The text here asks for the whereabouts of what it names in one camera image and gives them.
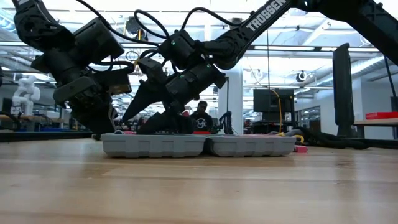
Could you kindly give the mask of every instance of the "black tube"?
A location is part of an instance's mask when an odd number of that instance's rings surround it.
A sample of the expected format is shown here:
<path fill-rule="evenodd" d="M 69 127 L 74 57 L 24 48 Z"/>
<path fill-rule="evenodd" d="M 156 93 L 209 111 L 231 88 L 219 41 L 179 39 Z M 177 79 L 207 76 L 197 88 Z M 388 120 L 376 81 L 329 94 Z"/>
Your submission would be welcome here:
<path fill-rule="evenodd" d="M 391 75 L 391 71 L 390 71 L 390 66 L 388 66 L 388 59 L 387 59 L 386 56 L 384 56 L 384 62 L 386 63 L 388 79 L 389 79 L 390 85 L 391 85 L 392 97 L 394 97 L 394 103 L 396 105 L 396 110 L 398 110 L 398 98 L 397 98 L 397 94 L 396 94 L 396 89 L 394 88 L 394 84 L 392 82 L 392 77 L 391 77 L 392 75 Z"/>

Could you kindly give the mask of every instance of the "robotic arm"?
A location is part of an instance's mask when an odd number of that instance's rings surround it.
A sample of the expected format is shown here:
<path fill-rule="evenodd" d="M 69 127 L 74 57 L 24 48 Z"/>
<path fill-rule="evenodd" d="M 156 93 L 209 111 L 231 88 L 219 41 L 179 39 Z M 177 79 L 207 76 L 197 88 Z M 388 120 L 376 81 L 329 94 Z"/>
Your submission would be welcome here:
<path fill-rule="evenodd" d="M 159 124 L 172 126 L 183 106 L 198 99 L 211 83 L 218 88 L 224 85 L 225 75 L 213 64 L 224 70 L 233 68 L 251 44 L 292 7 L 320 12 L 331 19 L 349 23 L 398 65 L 398 22 L 373 0 L 269 0 L 247 20 L 216 40 L 193 40 L 184 30 L 172 34 L 159 50 L 165 59 L 183 70 L 180 74 L 165 77 L 160 63 L 146 58 L 140 60 L 138 65 L 148 79 L 141 82 L 123 120 L 127 121 L 151 103 L 161 101 L 166 111 L 149 119 L 142 134 L 160 130 Z"/>
<path fill-rule="evenodd" d="M 40 100 L 40 89 L 35 87 L 36 77 L 28 76 L 18 80 L 18 88 L 12 97 L 11 114 L 18 116 L 20 113 L 24 115 L 33 114 L 33 101 Z"/>
<path fill-rule="evenodd" d="M 104 24 L 106 21 L 96 18 L 71 34 L 54 21 L 41 0 L 15 0 L 14 4 L 19 37 L 44 53 L 32 67 L 51 73 L 57 81 L 58 88 L 53 96 L 56 102 L 61 105 L 67 102 L 72 115 L 93 132 L 114 131 L 113 122 L 110 122 L 113 117 L 109 113 L 113 109 L 111 90 L 118 93 L 131 91 L 127 87 L 127 72 L 118 72 L 119 76 L 112 82 L 105 82 L 104 79 L 109 78 L 105 78 L 105 73 L 118 70 L 94 74 L 87 70 L 90 63 L 101 63 L 106 57 L 117 58 L 123 53 L 109 33 L 109 27 Z M 212 83 L 221 88 L 226 78 L 216 66 L 224 70 L 233 68 L 255 39 L 292 7 L 320 12 L 330 19 L 347 22 L 398 64 L 398 22 L 373 0 L 268 0 L 247 20 L 236 24 L 216 40 L 193 40 L 183 29 L 172 34 L 157 52 L 183 70 L 180 73 L 167 76 L 162 64 L 148 57 L 140 58 L 137 64 L 148 79 L 140 81 L 123 120 L 128 121 L 150 104 L 161 101 L 165 112 L 151 117 L 139 133 L 151 134 L 170 127 L 180 133 L 191 132 L 191 129 L 184 128 L 189 125 L 182 125 L 190 122 L 180 115 L 185 110 L 184 105 L 199 99 L 199 94 Z"/>
<path fill-rule="evenodd" d="M 42 0 L 13 0 L 14 21 L 21 41 L 42 51 L 31 67 L 51 73 L 57 81 L 55 102 L 72 109 L 72 116 L 96 134 L 113 132 L 117 112 L 112 95 L 130 93 L 128 74 L 134 65 L 112 70 L 118 62 L 101 62 L 118 58 L 124 50 L 99 18 L 93 19 L 72 34 L 46 10 Z M 95 63 L 109 66 L 106 71 L 89 67 Z"/>

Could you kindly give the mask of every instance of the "gray plastic tray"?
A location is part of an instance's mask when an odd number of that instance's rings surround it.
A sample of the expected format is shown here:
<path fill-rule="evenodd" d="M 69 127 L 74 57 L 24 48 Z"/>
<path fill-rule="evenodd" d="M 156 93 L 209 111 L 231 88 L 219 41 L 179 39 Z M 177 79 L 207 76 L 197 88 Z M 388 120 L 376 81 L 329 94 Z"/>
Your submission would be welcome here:
<path fill-rule="evenodd" d="M 212 153 L 220 157 L 285 156 L 293 152 L 295 137 L 268 135 L 211 136 Z"/>
<path fill-rule="evenodd" d="M 110 157 L 193 157 L 203 150 L 206 136 L 102 134 L 104 152 Z"/>

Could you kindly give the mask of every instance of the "black monitor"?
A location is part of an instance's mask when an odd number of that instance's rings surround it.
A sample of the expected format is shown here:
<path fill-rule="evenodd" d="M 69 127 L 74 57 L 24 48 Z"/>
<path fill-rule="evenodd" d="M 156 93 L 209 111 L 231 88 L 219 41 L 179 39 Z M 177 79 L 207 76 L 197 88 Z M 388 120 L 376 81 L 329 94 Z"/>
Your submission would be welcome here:
<path fill-rule="evenodd" d="M 294 90 L 274 90 L 280 98 L 282 113 L 294 110 Z M 279 113 L 278 97 L 273 91 L 268 89 L 253 90 L 253 110 L 254 112 Z"/>
<path fill-rule="evenodd" d="M 352 137 L 354 125 L 353 84 L 349 44 L 343 44 L 333 52 L 333 92 L 335 97 L 335 123 L 338 136 Z"/>

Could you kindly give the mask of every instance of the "wooden tabletop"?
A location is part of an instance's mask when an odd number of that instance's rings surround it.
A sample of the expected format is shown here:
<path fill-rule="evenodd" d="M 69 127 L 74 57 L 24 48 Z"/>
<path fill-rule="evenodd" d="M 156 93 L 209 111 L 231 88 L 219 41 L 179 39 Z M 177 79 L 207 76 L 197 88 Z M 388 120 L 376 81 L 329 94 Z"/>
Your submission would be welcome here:
<path fill-rule="evenodd" d="M 355 125 L 360 125 L 360 124 L 364 124 L 364 125 L 366 125 L 366 124 L 398 125 L 398 118 L 355 121 L 354 124 Z"/>
<path fill-rule="evenodd" d="M 396 224 L 398 151 L 110 159 L 90 139 L 0 143 L 0 223 Z"/>

